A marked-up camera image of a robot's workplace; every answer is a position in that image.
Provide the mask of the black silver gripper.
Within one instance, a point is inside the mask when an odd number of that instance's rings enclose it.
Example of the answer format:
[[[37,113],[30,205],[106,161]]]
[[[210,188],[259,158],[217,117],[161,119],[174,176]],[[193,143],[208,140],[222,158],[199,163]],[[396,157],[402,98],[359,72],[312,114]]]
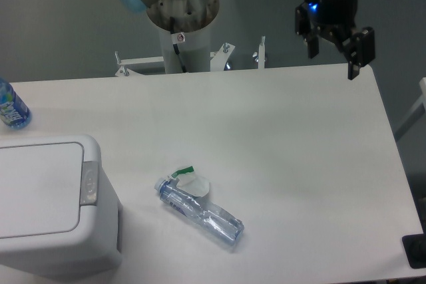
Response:
[[[315,33],[331,39],[335,37],[338,50],[343,53],[348,69],[347,78],[355,79],[360,69],[375,59],[375,30],[365,27],[355,30],[357,0],[304,0],[295,9],[295,33],[308,48],[308,58],[319,53],[319,39]]]

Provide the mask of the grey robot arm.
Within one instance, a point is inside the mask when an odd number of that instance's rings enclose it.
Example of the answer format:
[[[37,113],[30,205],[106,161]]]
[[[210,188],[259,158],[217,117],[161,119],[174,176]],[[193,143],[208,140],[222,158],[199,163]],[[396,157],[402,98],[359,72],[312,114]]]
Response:
[[[210,28],[219,0],[120,0],[134,13],[146,13],[158,29],[166,73],[221,71],[233,48],[210,52]],[[355,24],[358,0],[303,0],[295,10],[295,33],[302,37],[308,57],[319,53],[319,41],[335,45],[354,79],[375,58],[375,32]]]

